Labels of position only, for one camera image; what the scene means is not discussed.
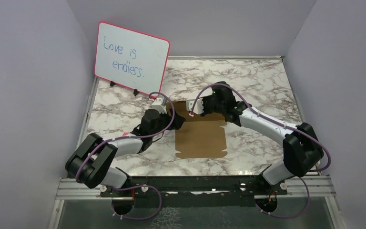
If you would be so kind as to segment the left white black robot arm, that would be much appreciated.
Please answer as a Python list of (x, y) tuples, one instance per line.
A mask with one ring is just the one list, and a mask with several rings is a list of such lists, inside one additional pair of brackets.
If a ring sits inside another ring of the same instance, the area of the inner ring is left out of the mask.
[(68, 159), (65, 170), (88, 188), (110, 186), (119, 196), (125, 196), (131, 189), (130, 176), (120, 168), (112, 168), (113, 159), (144, 152), (154, 142), (154, 136), (180, 129), (185, 120), (172, 108), (169, 113), (149, 109), (140, 124), (123, 136), (104, 140), (95, 133), (89, 134)]

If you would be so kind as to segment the brown cardboard box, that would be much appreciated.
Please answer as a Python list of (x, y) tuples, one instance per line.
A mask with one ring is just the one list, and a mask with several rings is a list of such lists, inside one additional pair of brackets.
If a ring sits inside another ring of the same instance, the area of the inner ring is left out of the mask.
[(227, 155), (226, 121), (221, 114), (191, 117), (184, 101), (174, 101), (173, 105), (176, 113), (185, 118), (181, 128), (175, 130), (176, 157), (222, 158)]

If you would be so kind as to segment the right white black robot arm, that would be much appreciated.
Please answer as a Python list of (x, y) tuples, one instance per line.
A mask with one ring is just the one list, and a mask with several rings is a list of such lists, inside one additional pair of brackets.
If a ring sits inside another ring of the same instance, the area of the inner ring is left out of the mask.
[(283, 159), (258, 175), (256, 189), (260, 193), (268, 194), (285, 179), (303, 177), (313, 171), (313, 167), (324, 157), (324, 147), (310, 124), (295, 125), (264, 114), (226, 82), (217, 82), (208, 87), (212, 93), (197, 95), (193, 105), (188, 108), (190, 112), (200, 116), (221, 114), (225, 121), (255, 130), (283, 148)]

